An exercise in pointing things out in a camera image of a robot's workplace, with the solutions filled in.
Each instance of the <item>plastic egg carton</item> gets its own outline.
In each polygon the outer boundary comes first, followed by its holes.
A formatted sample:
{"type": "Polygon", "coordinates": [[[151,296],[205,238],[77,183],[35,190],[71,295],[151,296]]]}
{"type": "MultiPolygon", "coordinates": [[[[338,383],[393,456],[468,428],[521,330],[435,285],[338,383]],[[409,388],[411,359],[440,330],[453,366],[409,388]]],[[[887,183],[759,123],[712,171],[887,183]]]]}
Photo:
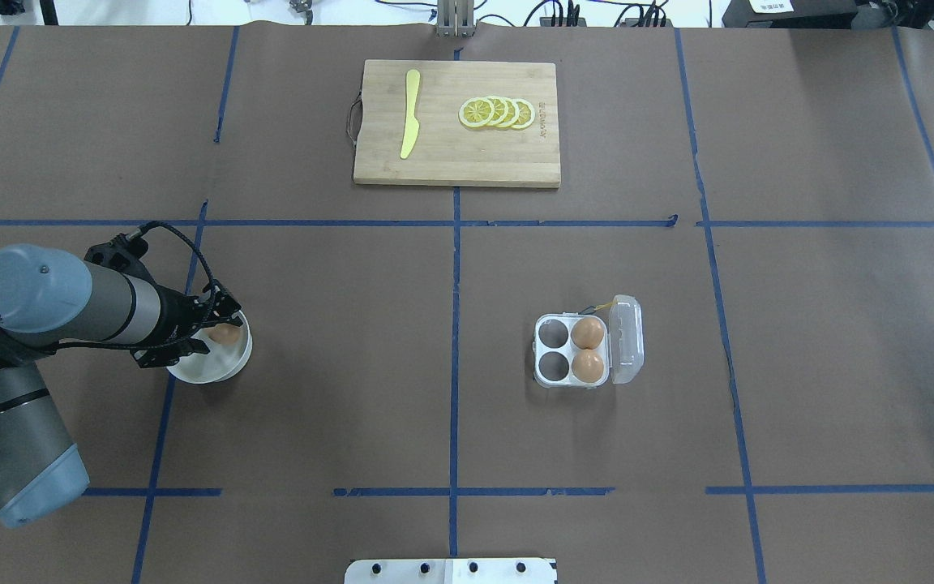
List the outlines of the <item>plastic egg carton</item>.
{"type": "Polygon", "coordinates": [[[600,341],[600,346],[593,350],[597,351],[604,361],[604,372],[600,380],[586,384],[585,381],[575,377],[575,372],[572,370],[575,355],[582,351],[572,341],[572,329],[575,323],[584,318],[596,317],[575,313],[545,314],[535,321],[533,340],[535,381],[542,387],[597,388],[607,381],[608,375],[611,374],[611,366],[608,366],[607,358],[607,325],[599,318],[597,322],[600,322],[601,329],[604,329],[604,338],[600,341]]]}
{"type": "Polygon", "coordinates": [[[535,382],[544,388],[597,388],[611,378],[612,384],[633,381],[644,366],[644,321],[636,298],[617,294],[608,311],[608,322],[596,317],[604,328],[604,338],[594,351],[604,359],[604,372],[592,384],[579,380],[572,371],[575,355],[582,351],[572,341],[575,323],[592,315],[577,313],[545,314],[535,321],[533,354],[535,382]]]}

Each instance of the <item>cutting board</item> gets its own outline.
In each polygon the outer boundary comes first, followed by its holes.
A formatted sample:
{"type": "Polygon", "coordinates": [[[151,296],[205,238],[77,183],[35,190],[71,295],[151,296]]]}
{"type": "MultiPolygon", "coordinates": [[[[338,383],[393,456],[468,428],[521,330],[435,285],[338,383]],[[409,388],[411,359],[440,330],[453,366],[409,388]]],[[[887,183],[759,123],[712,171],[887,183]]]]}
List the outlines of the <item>cutting board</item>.
{"type": "Polygon", "coordinates": [[[374,185],[559,187],[555,64],[367,60],[353,176],[374,185]],[[420,130],[403,160],[405,72],[411,69],[420,71],[420,130]],[[537,111],[533,125],[464,127],[460,106],[484,96],[529,100],[537,111]]]}

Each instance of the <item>egg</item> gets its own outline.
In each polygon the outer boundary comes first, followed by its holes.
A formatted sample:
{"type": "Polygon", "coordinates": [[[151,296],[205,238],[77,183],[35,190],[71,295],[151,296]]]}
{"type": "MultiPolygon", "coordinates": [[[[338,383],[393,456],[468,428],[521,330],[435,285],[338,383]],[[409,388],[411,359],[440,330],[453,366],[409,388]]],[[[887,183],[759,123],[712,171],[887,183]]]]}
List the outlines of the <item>egg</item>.
{"type": "Polygon", "coordinates": [[[572,341],[581,349],[596,349],[604,340],[604,323],[596,316],[587,316],[572,328],[572,341]]]}
{"type": "Polygon", "coordinates": [[[583,384],[596,384],[604,376],[604,359],[597,351],[582,349],[572,359],[572,373],[583,384]]]}
{"type": "Polygon", "coordinates": [[[219,345],[233,345],[240,341],[243,336],[242,330],[238,326],[231,324],[216,324],[208,329],[208,339],[215,341],[219,345]]]}

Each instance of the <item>yellow knife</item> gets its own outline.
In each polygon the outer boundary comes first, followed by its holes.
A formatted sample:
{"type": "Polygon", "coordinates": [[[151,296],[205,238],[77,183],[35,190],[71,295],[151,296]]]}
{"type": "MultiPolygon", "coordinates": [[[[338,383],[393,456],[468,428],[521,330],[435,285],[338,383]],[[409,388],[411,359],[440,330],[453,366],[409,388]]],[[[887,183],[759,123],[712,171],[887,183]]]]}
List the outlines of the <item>yellow knife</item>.
{"type": "Polygon", "coordinates": [[[420,90],[420,71],[411,69],[405,72],[405,129],[403,130],[403,149],[401,159],[409,158],[420,133],[420,122],[416,121],[416,95],[420,90]]]}

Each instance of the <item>yellow lemon slice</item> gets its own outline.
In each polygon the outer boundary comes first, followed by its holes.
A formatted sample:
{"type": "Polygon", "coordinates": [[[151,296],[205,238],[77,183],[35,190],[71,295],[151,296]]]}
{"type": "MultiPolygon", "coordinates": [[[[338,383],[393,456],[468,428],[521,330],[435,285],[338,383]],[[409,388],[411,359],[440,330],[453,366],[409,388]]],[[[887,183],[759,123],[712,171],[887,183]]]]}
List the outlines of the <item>yellow lemon slice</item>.
{"type": "Polygon", "coordinates": [[[496,123],[496,128],[509,128],[514,125],[514,122],[518,121],[518,115],[520,115],[517,100],[504,99],[504,102],[507,102],[507,117],[502,122],[496,123]]]}
{"type": "Polygon", "coordinates": [[[492,119],[486,123],[486,126],[495,127],[497,123],[501,123],[504,119],[507,119],[508,111],[511,109],[511,103],[500,96],[485,96],[485,99],[492,102],[492,105],[496,108],[496,114],[493,114],[492,119]]]}
{"type": "Polygon", "coordinates": [[[496,106],[491,100],[485,97],[475,97],[460,106],[460,123],[468,128],[481,128],[486,123],[492,122],[495,114],[496,106]]]}
{"type": "Polygon", "coordinates": [[[518,118],[512,123],[511,128],[515,130],[524,130],[535,122],[535,108],[527,100],[514,100],[518,106],[518,118]]]}

